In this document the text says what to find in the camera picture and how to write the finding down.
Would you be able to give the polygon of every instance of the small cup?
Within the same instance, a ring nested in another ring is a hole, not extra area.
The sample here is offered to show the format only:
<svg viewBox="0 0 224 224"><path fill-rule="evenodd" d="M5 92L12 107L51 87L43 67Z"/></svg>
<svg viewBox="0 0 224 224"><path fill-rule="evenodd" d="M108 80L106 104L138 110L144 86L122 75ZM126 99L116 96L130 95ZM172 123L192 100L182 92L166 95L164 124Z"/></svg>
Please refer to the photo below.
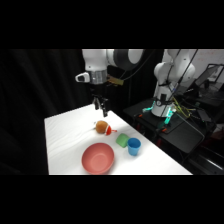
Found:
<svg viewBox="0 0 224 224"><path fill-rule="evenodd" d="M140 148L141 142L137 138L130 138L128 140L128 152L131 156L137 156Z"/></svg>

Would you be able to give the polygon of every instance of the white table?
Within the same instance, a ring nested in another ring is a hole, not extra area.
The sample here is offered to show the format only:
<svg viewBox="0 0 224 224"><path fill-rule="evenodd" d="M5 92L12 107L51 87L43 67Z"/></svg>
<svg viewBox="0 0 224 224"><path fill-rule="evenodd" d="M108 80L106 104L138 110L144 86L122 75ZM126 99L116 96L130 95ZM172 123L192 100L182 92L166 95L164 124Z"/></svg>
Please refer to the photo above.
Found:
<svg viewBox="0 0 224 224"><path fill-rule="evenodd" d="M99 120L108 122L118 132L110 136L98 134L93 128ZM88 175L81 159L84 151L95 143L106 143L114 150L115 162L108 172L110 175L191 175L112 111L103 118L103 112L96 111L94 105L45 119L45 131L50 175ZM137 157L117 145L116 139L121 133L141 141Z"/></svg>

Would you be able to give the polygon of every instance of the red bowl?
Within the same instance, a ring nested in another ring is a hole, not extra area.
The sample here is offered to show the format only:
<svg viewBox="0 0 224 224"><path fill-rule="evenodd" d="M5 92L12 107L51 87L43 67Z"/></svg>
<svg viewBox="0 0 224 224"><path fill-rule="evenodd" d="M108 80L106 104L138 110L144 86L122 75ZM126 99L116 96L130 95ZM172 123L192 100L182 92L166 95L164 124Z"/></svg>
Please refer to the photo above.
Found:
<svg viewBox="0 0 224 224"><path fill-rule="evenodd" d="M114 163L113 149L104 143L91 145L82 156L83 168L92 175L102 175Z"/></svg>

